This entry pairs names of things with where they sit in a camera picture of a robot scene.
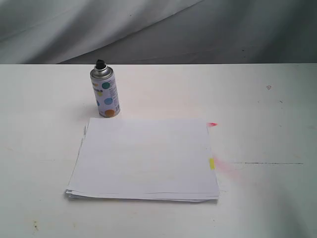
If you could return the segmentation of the white dotted spray paint can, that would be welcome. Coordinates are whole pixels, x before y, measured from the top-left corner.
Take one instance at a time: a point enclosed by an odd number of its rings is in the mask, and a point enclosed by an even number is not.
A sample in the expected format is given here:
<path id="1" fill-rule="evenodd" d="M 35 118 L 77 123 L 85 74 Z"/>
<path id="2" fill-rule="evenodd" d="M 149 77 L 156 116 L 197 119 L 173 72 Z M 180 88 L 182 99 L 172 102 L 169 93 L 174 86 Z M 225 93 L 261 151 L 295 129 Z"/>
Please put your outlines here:
<path id="1" fill-rule="evenodd" d="M 105 118 L 119 114 L 120 104 L 113 69 L 104 60 L 98 59 L 90 72 L 90 79 L 99 114 Z"/>

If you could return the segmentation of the white paper stack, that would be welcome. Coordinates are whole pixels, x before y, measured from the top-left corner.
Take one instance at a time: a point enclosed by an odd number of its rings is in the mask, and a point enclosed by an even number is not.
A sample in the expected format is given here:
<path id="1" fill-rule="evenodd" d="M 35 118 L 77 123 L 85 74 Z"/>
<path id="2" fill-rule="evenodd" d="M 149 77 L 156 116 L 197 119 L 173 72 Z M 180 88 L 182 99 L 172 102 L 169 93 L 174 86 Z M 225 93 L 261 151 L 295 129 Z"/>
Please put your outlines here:
<path id="1" fill-rule="evenodd" d="M 65 193 L 106 199 L 218 199 L 207 123 L 91 118 Z"/>

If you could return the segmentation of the grey backdrop cloth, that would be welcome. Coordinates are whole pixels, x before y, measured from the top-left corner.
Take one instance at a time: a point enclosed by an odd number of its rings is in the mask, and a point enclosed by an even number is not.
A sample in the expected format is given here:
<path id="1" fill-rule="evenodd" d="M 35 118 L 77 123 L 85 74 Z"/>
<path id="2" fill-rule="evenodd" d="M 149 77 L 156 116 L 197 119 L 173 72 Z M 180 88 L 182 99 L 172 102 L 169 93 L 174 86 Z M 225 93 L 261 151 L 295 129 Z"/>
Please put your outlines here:
<path id="1" fill-rule="evenodd" d="M 314 0 L 3 0 L 2 64 L 312 63 Z"/>

